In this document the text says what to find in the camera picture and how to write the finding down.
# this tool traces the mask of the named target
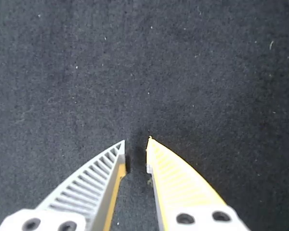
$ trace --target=screw hole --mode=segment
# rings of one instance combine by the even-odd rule
[[[195,219],[189,214],[181,213],[177,216],[177,222],[179,224],[193,224]]]
[[[77,224],[73,221],[67,221],[60,225],[58,231],[75,231]]]
[[[33,231],[38,228],[40,224],[40,219],[38,218],[32,218],[30,220],[27,220],[23,225],[23,231]]]
[[[230,221],[230,217],[226,213],[224,213],[222,211],[216,211],[216,212],[213,213],[212,216],[213,216],[214,220]]]

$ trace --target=dark fabric surface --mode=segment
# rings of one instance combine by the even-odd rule
[[[126,139],[112,230],[158,230],[149,135],[289,230],[289,0],[0,0],[0,223]]]

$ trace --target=mounting hole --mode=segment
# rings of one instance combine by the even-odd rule
[[[33,231],[38,228],[40,224],[40,219],[38,218],[32,218],[30,220],[27,220],[23,225],[23,231]]]
[[[230,221],[230,217],[222,212],[222,211],[216,211],[212,214],[214,220],[218,221]]]
[[[77,224],[73,221],[67,221],[60,225],[58,231],[75,231]]]
[[[195,219],[187,213],[180,213],[177,216],[177,222],[179,224],[193,224],[195,223]]]

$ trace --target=black carpet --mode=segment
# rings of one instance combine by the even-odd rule
[[[111,230],[158,230],[149,135],[289,231],[289,0],[0,0],[0,223],[125,139]]]

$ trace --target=white dust speck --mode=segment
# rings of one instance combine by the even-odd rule
[[[270,43],[270,50],[272,49],[272,46],[273,46],[273,43],[274,43],[274,41],[272,41],[271,43]]]

